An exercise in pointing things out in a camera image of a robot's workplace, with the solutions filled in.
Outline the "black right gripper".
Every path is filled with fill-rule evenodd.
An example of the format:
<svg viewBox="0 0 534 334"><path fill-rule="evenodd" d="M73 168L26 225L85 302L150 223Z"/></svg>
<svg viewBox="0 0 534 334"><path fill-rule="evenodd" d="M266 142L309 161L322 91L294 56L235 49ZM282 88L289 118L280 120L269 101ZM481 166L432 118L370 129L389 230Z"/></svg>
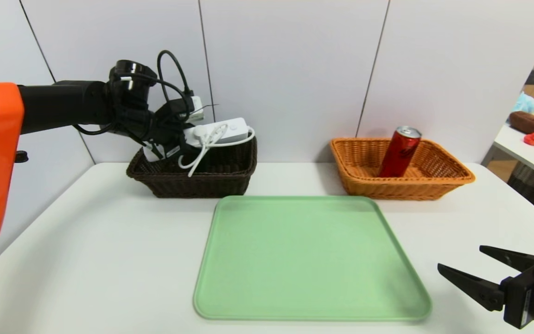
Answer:
<svg viewBox="0 0 534 334"><path fill-rule="evenodd" d="M440 263L439 274L488 311L502 311L505 306L504 321L524 328L534 321L534 255L487 245L479 246L479 251L520 274L504 279L501 286Z"/></svg>

